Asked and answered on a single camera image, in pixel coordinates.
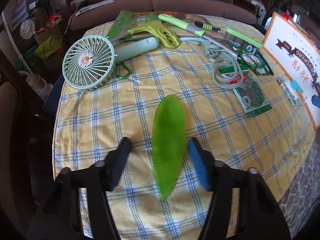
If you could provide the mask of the cardboard box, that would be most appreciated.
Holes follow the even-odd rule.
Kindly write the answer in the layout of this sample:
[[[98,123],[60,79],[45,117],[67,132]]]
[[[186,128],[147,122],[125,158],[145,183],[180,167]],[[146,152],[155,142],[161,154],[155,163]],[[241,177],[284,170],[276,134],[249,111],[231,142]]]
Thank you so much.
[[[295,24],[278,13],[273,13],[263,40],[264,50],[282,68],[289,80],[302,91],[313,127],[319,129],[319,49]]]

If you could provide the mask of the large green food bag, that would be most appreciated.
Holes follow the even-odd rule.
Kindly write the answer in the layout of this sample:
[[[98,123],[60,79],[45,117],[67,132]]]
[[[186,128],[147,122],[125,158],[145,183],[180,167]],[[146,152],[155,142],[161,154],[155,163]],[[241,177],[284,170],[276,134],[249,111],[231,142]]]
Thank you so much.
[[[111,25],[106,34],[108,38],[115,38],[116,36],[127,32],[129,29],[135,28],[140,24],[150,21],[159,20],[160,14],[167,14],[173,16],[173,12],[152,11],[152,12],[130,12],[122,10],[116,20]]]

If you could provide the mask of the paper on sofa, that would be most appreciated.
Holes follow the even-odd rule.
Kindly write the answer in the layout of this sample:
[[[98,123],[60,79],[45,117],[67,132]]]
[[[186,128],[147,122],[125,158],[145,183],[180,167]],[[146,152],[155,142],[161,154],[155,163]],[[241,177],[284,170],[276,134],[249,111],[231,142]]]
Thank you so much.
[[[85,7],[81,8],[80,10],[78,10],[75,15],[78,16],[80,14],[83,14],[84,12],[96,9],[98,7],[101,7],[103,5],[107,5],[107,4],[110,4],[110,3],[113,3],[113,2],[114,2],[114,0],[104,0],[104,1],[101,1],[101,2],[94,3],[94,4],[90,4],[88,6],[85,6]]]

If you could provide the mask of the green carabiner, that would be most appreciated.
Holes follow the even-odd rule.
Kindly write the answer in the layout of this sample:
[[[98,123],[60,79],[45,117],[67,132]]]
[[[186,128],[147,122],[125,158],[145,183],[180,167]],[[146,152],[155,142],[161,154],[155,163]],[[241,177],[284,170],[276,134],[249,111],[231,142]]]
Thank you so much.
[[[127,79],[131,75],[131,70],[130,68],[124,63],[120,62],[116,64],[116,78],[123,80]]]

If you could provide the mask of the round tin can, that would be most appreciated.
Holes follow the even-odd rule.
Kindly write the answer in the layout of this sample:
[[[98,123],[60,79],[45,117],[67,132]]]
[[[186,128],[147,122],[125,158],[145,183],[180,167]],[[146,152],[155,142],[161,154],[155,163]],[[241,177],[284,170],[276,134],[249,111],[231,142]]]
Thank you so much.
[[[20,25],[20,36],[24,40],[32,38],[35,31],[39,28],[39,21],[37,18],[31,17],[24,20]]]

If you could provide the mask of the yellow plaid tablecloth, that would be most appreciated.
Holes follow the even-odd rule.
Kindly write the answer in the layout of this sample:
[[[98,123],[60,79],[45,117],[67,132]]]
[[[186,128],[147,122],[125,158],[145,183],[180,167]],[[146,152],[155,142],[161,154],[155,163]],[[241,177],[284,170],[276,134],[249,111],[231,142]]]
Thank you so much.
[[[131,75],[86,92],[64,84],[53,139],[53,172],[88,168],[123,137],[132,151],[107,194],[123,239],[197,239],[212,198],[188,158],[196,137],[232,168],[259,170],[297,233],[319,192],[315,131],[274,77],[261,77],[271,109],[248,117],[215,85],[204,46],[164,46],[126,63]]]

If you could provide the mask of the green rectangular case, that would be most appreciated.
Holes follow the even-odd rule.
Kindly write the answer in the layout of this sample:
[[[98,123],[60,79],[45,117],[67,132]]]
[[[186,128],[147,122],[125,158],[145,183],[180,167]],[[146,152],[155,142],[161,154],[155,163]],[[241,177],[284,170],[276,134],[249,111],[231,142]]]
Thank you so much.
[[[239,38],[259,49],[261,49],[263,47],[262,43],[260,41],[258,41],[257,39],[255,38],[252,38],[250,36],[247,36],[246,34],[242,33],[242,32],[239,32],[237,30],[234,30],[232,28],[229,28],[229,27],[224,27],[224,30],[225,30],[225,37],[227,37],[227,35],[232,35],[234,36],[235,38]]]

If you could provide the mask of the Centrum sachets on table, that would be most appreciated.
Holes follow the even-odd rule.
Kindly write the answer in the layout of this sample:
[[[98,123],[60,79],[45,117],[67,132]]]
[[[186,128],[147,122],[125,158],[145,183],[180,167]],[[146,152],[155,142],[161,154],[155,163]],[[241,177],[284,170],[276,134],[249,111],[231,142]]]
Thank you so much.
[[[241,48],[241,47],[235,47],[232,44],[229,44],[229,46],[234,49],[236,52],[238,52],[238,59],[237,61],[240,64],[243,64],[246,66],[249,70],[251,70],[255,75],[271,75],[274,76],[274,72],[272,71],[269,64],[266,62],[266,60],[263,58],[262,54],[258,52],[257,55],[251,54],[248,50]]]

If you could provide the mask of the green translucent leaf plate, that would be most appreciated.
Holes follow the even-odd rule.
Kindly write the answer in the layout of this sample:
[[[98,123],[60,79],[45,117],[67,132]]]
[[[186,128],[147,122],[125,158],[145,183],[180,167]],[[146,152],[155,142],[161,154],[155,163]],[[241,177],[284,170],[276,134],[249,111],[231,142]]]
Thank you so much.
[[[178,179],[186,151],[185,119],[180,100],[164,97],[153,120],[151,157],[159,196],[165,201]]]

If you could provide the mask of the green can opener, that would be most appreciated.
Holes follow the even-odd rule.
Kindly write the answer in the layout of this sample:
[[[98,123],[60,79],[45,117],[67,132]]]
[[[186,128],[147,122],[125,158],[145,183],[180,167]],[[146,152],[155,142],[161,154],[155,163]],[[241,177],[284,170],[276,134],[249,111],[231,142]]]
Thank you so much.
[[[150,33],[169,49],[176,49],[180,45],[178,37],[169,29],[167,29],[161,23],[161,21],[150,21],[148,23],[143,23],[127,31],[127,33],[130,35],[142,32]]]

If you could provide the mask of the green seaweed snack packet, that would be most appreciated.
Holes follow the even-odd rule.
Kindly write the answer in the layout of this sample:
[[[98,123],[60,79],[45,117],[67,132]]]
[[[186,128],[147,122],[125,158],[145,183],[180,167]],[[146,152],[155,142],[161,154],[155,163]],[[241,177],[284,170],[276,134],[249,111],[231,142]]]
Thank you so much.
[[[263,90],[250,73],[244,74],[242,85],[233,89],[233,92],[247,116],[258,116],[272,109]]]

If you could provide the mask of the mint handheld fan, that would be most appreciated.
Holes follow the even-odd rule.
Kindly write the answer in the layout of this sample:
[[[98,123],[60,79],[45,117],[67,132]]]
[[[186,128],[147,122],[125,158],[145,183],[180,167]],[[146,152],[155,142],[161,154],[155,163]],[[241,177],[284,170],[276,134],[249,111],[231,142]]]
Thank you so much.
[[[105,37],[86,36],[76,41],[63,59],[62,73],[73,88],[94,90],[104,85],[117,64],[156,49],[159,41],[149,37],[133,44],[114,48]]]

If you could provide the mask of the small glass vial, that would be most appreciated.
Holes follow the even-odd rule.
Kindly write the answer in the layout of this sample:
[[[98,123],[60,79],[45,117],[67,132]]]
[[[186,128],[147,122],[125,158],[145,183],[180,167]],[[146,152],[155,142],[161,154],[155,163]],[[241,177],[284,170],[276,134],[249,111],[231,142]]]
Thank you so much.
[[[277,78],[277,83],[278,83],[278,85],[280,85],[281,89],[283,90],[284,94],[286,95],[291,106],[295,106],[297,104],[296,100],[295,100],[294,96],[292,95],[292,93],[290,92],[287,85],[285,84],[285,82],[281,78]]]

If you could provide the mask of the brown sofa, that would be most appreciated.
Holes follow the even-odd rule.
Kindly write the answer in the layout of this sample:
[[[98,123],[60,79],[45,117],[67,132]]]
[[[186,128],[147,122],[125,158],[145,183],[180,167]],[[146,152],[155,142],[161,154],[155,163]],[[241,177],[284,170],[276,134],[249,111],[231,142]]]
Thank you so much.
[[[105,0],[87,0],[94,4]],[[255,24],[256,16],[233,4],[233,0],[113,0],[112,3],[73,16],[72,31],[88,30],[114,21],[122,10],[130,12],[169,11],[223,17],[242,23]]]

